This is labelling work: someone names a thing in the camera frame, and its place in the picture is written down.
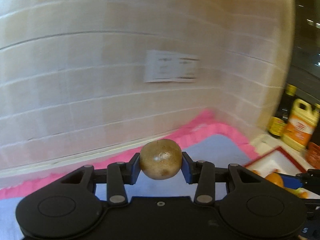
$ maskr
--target screw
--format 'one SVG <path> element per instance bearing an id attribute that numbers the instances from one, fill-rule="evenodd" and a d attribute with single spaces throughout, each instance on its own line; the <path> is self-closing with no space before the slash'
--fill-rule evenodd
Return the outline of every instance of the screw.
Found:
<path id="1" fill-rule="evenodd" d="M 209 195 L 200 195 L 197 197 L 197 201 L 199 203 L 203 203 L 203 204 L 207 204 L 210 203 L 212 201 L 212 197 Z"/>
<path id="2" fill-rule="evenodd" d="M 114 204 L 119 204 L 119 203 L 122 203 L 123 201 L 125 201 L 125 197 L 122 195 L 114 195 L 114 196 L 110 197 L 109 200 Z"/>
<path id="3" fill-rule="evenodd" d="M 210 220 L 208 221 L 208 225 L 209 225 L 209 226 L 215 226 L 215 227 L 218 227 L 218 226 L 219 226 L 219 224 L 217 223 L 217 221 L 216 221 L 216 220 L 213 220 L 213 219 L 210 219 Z"/>
<path id="4" fill-rule="evenodd" d="M 165 202 L 163 202 L 163 201 L 157 202 L 158 207 L 163 207 L 164 205 L 165 205 Z"/>

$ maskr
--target white brick wall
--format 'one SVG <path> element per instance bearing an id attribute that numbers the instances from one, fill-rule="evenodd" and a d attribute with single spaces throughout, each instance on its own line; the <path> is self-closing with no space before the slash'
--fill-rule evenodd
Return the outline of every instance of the white brick wall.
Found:
<path id="1" fill-rule="evenodd" d="M 176 129 L 204 107 L 252 135 L 242 113 L 257 102 L 236 84 L 269 86 L 275 1 L 0 0 L 0 169 Z M 199 55 L 199 79 L 143 83 L 147 49 Z"/>

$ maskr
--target light blue cloth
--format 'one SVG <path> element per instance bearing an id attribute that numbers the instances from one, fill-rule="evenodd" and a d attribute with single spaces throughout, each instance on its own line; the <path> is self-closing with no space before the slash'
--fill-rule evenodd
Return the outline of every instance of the light blue cloth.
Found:
<path id="1" fill-rule="evenodd" d="M 216 167 L 226 168 L 229 163 L 245 164 L 250 159 L 227 137 L 212 135 L 202 142 L 184 149 L 194 160 L 206 160 Z M 125 185 L 129 200 L 132 196 L 191 196 L 193 199 L 197 185 L 185 182 L 182 172 L 166 180 L 152 180 L 140 173 L 137 183 Z M 216 183 L 216 199 L 226 195 L 224 183 Z M 99 184 L 96 196 L 106 199 L 106 185 Z M 5 199 L 0 201 L 0 240 L 20 240 L 22 233 L 15 219 L 15 208 L 22 198 Z"/>

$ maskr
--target metal pin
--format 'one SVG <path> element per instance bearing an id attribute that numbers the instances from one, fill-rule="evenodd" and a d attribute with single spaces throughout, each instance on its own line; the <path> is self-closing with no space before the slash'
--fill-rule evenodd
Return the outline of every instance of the metal pin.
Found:
<path id="1" fill-rule="evenodd" d="M 114 196 L 110 197 L 109 200 L 114 204 L 119 204 L 119 203 L 122 203 L 123 201 L 125 201 L 125 197 L 122 195 L 114 195 Z"/>
<path id="2" fill-rule="evenodd" d="M 212 197 L 209 196 L 209 195 L 200 195 L 200 196 L 197 197 L 197 201 L 199 203 L 207 204 L 207 203 L 210 203 L 212 201 Z"/>
<path id="3" fill-rule="evenodd" d="M 165 202 L 163 202 L 163 201 L 157 202 L 158 207 L 163 207 L 164 205 L 165 205 Z"/>

